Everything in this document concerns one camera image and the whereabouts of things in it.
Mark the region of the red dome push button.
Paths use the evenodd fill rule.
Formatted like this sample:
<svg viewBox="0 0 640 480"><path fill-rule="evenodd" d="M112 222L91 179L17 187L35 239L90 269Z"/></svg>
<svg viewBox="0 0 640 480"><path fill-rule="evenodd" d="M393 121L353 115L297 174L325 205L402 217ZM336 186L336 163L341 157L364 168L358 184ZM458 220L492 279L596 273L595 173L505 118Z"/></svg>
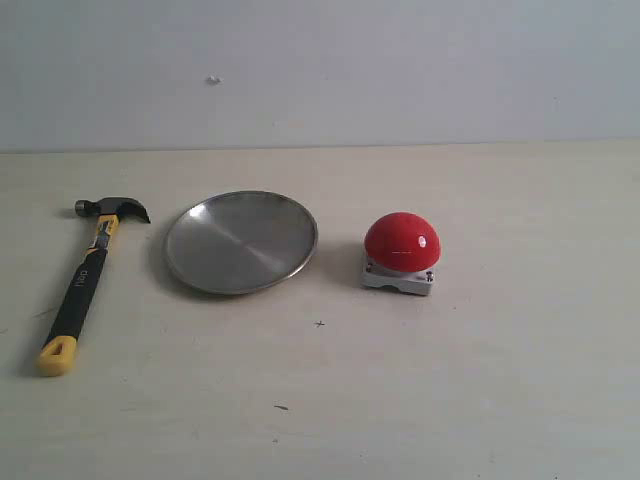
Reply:
<svg viewBox="0 0 640 480"><path fill-rule="evenodd" d="M440 238L426 219L409 212L387 214L364 237L361 283L367 288L429 296L433 267L441 253Z"/></svg>

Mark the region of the yellow black claw hammer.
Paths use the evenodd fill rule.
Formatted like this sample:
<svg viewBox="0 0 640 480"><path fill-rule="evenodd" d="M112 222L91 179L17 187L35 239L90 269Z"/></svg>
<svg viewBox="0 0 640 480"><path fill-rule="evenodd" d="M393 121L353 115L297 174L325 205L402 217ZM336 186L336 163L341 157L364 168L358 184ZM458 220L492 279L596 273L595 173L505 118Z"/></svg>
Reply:
<svg viewBox="0 0 640 480"><path fill-rule="evenodd" d="M46 377L64 375L74 365L78 339L106 262L109 245L121 220L135 217L146 224L150 222L146 208L139 201L127 197L106 197L95 202L78 200L74 210L81 218L95 218L96 230L36 359L39 373Z"/></svg>

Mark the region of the round stainless steel plate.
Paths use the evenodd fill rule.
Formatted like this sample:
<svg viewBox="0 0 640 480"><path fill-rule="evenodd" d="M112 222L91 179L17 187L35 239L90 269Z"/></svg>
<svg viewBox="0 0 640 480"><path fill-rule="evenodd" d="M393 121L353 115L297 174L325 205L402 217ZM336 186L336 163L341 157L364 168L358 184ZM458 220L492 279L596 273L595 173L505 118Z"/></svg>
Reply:
<svg viewBox="0 0 640 480"><path fill-rule="evenodd" d="M235 296L277 285L314 255L316 220L299 202L267 191L216 195L187 209L168 229L168 270L203 293Z"/></svg>

